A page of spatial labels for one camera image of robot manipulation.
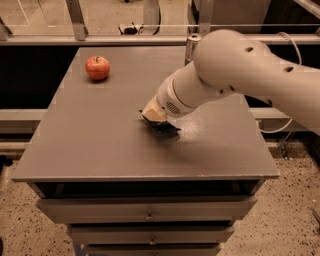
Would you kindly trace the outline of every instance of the gray table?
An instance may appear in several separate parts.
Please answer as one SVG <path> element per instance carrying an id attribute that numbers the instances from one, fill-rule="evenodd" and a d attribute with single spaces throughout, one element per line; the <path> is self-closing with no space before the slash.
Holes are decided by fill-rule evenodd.
<path id="1" fill-rule="evenodd" d="M 108 79 L 88 78 L 91 55 L 110 61 Z M 183 63 L 184 47 L 80 48 L 13 174 L 89 252 L 212 255 L 279 176 L 241 95 L 170 119 L 177 136 L 143 120 L 138 111 Z"/>

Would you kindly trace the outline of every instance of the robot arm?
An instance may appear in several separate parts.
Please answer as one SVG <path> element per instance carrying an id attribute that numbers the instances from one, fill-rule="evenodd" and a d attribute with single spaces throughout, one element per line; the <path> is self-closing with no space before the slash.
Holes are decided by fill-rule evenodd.
<path id="1" fill-rule="evenodd" d="M 320 135 L 320 70 L 283 60 L 261 42 L 219 30 L 205 36 L 194 59 L 169 76 L 143 109 L 150 121 L 181 117 L 233 92 L 260 99 Z"/>

